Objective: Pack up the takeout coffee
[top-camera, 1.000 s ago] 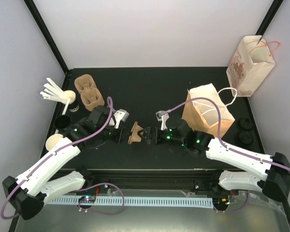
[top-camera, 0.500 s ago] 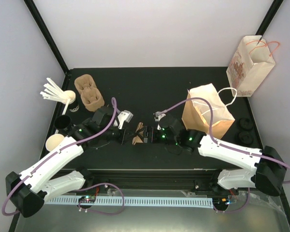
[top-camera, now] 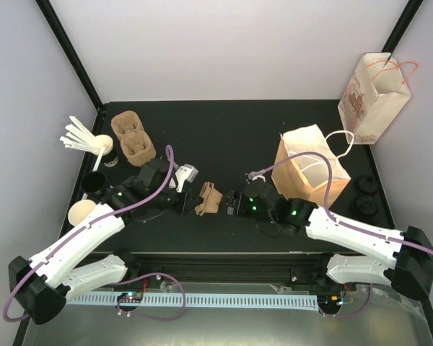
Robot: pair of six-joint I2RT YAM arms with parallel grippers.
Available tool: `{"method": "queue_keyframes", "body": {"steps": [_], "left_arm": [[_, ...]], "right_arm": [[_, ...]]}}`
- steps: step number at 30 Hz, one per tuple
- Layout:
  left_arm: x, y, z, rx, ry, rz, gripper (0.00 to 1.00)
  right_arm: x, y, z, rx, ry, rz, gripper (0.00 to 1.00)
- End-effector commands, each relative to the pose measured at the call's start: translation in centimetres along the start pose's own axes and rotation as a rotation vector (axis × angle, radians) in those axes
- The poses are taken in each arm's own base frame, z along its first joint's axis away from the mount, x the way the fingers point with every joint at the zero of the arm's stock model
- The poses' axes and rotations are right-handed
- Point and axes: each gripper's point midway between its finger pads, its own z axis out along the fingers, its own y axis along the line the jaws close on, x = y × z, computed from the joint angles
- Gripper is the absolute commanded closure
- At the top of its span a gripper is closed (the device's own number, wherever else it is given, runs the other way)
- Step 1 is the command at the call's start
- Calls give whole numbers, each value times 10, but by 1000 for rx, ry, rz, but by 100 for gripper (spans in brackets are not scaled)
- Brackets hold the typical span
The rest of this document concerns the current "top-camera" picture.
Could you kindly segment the brown pulp cup carrier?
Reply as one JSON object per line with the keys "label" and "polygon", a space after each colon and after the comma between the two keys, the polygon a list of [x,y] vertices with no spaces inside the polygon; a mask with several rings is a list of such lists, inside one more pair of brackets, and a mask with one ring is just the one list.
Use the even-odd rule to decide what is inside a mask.
{"label": "brown pulp cup carrier", "polygon": [[203,216],[206,213],[215,214],[219,211],[219,204],[222,201],[223,194],[215,188],[214,183],[205,182],[199,196],[203,198],[203,202],[195,207],[198,216]]}

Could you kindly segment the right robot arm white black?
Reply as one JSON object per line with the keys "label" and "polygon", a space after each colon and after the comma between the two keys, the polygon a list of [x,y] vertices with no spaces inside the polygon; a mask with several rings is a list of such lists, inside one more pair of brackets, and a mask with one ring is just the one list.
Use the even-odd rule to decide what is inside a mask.
{"label": "right robot arm white black", "polygon": [[387,285],[417,301],[431,293],[433,246],[421,229],[385,229],[335,216],[317,203],[286,199],[263,179],[249,182],[241,191],[227,192],[223,203],[230,216],[253,219],[290,236],[304,234],[355,251],[354,256],[334,254],[314,271],[313,280],[321,290],[331,290],[338,283]]}

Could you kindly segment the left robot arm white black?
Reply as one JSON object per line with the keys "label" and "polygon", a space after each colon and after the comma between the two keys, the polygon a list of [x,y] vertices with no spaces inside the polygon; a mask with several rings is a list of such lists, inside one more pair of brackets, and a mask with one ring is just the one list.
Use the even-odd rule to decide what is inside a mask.
{"label": "left robot arm white black", "polygon": [[94,208],[57,242],[29,259],[18,256],[8,265],[10,299],[24,309],[23,319],[44,324],[64,306],[85,293],[105,285],[134,287],[149,275],[141,275],[140,263],[128,250],[120,249],[107,257],[81,266],[80,262],[112,235],[122,231],[137,213],[150,209],[170,209],[185,214],[202,202],[190,196],[185,184],[198,171],[185,164],[152,159],[136,176],[111,187],[99,171],[82,180],[87,202]]}

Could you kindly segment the brown paper bag white handles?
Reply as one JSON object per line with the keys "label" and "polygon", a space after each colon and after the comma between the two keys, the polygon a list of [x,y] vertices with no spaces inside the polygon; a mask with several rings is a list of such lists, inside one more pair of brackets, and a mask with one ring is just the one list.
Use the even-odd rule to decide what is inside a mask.
{"label": "brown paper bag white handles", "polygon": [[298,153],[312,152],[311,155],[298,156],[272,170],[271,180],[278,193],[285,198],[302,198],[324,205],[325,189],[328,184],[328,167],[317,153],[324,155],[331,166],[331,190],[328,195],[328,205],[332,205],[345,187],[351,181],[348,172],[341,166],[339,159],[349,153],[352,145],[336,155],[329,145],[331,136],[342,134],[346,137],[353,135],[345,130],[338,130],[324,136],[317,125],[311,125],[291,130],[280,135],[280,143],[275,162]]}

